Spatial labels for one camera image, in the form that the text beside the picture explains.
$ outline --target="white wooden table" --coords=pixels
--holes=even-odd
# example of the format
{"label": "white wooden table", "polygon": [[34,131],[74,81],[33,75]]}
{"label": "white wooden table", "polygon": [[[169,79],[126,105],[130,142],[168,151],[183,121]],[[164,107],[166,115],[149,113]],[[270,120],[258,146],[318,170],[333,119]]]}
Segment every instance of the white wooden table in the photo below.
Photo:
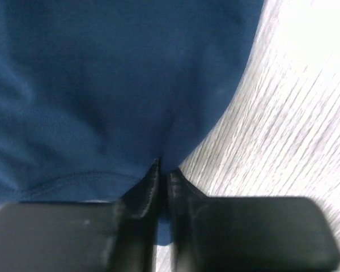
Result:
{"label": "white wooden table", "polygon": [[[269,0],[236,97],[183,163],[212,195],[309,196],[340,244],[340,1]],[[169,246],[157,271],[170,271]]]}

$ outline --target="light wooden surface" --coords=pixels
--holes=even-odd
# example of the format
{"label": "light wooden surface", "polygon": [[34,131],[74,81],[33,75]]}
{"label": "light wooden surface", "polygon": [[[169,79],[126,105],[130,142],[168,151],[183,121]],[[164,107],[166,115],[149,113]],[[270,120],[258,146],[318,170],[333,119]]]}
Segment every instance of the light wooden surface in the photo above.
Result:
{"label": "light wooden surface", "polygon": [[[266,1],[236,97],[183,163],[212,195],[310,196],[340,244],[340,1]],[[169,246],[157,271],[170,271]]]}

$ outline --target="blue fabric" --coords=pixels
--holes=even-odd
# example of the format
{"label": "blue fabric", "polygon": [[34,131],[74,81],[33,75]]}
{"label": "blue fabric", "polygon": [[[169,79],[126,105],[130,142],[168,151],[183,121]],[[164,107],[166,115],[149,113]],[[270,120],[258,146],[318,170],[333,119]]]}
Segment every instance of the blue fabric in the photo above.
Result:
{"label": "blue fabric", "polygon": [[0,0],[0,201],[114,200],[229,105],[262,1]]}

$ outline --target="folded fabric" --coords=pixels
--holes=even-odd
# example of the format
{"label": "folded fabric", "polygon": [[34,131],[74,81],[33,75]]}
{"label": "folded fabric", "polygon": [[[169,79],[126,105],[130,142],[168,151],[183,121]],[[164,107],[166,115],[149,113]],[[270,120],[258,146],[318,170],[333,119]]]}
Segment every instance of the folded fabric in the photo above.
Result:
{"label": "folded fabric", "polygon": [[0,202],[112,201],[229,105],[262,1],[0,0]]}

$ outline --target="garment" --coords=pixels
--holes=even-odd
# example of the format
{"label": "garment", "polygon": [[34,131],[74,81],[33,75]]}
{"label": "garment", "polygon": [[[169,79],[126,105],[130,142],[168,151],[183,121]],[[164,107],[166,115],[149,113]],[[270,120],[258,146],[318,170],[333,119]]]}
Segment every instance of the garment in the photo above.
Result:
{"label": "garment", "polygon": [[0,0],[0,202],[112,201],[229,105],[262,1]]}

